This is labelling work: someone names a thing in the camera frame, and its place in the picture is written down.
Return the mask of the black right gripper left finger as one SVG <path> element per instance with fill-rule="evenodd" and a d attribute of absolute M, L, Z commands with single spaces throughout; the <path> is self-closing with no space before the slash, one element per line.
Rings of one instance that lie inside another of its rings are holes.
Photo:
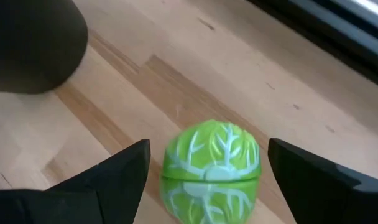
<path fill-rule="evenodd" d="M 150 141 L 142 139 L 50 190 L 95 193 L 102 224 L 132 224 L 150 165 Z"/>

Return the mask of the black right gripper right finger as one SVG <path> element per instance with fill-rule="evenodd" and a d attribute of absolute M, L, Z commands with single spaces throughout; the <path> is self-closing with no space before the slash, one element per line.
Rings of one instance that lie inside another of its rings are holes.
<path fill-rule="evenodd" d="M 278 138 L 269 139 L 267 156 L 297 224 L 344 224 L 357 179 L 340 172 L 333 161 Z"/>

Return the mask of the green toy cabbage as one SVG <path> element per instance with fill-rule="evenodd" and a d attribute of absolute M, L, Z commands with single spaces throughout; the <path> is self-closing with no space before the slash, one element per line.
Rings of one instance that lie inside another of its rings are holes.
<path fill-rule="evenodd" d="M 245 224 L 262 173 L 259 145 L 239 126 L 208 120 L 166 147 L 160 196 L 182 224 Z"/>

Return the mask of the leafy plant in black pot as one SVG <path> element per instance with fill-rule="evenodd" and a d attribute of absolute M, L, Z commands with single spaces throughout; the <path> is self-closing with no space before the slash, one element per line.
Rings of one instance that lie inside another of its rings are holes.
<path fill-rule="evenodd" d="M 73 0 L 0 0 L 0 92 L 57 88 L 78 68 L 87 43 Z"/>

